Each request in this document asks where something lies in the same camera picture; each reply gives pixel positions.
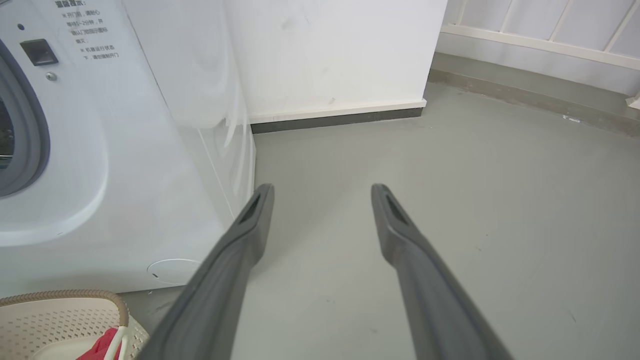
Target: washing machine door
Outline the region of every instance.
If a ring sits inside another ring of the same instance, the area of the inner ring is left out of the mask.
[[[0,40],[0,197],[36,181],[48,159],[49,130],[38,98]]]

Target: white washing machine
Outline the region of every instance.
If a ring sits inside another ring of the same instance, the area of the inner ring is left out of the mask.
[[[221,0],[0,0],[0,40],[0,297],[186,283],[253,192]]]

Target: laundry basket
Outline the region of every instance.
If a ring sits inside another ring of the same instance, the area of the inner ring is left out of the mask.
[[[60,290],[0,299],[0,360],[75,360],[116,327],[105,359],[134,359],[149,335],[124,301],[100,290]]]

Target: black baseboard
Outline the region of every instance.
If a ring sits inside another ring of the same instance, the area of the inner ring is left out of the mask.
[[[388,110],[378,111],[376,113],[361,113],[330,117],[315,117],[312,119],[264,122],[262,124],[252,124],[251,130],[254,134],[262,134],[272,133],[274,131],[310,129],[312,127],[336,126],[357,124],[359,122],[403,119],[407,117],[419,117],[420,115],[422,115],[422,109],[423,108]]]

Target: floor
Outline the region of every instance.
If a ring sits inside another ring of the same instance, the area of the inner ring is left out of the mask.
[[[233,359],[414,358],[373,183],[515,358],[638,358],[640,142],[444,85],[426,99],[419,118],[255,136],[276,200]],[[152,331],[178,292],[125,300]]]

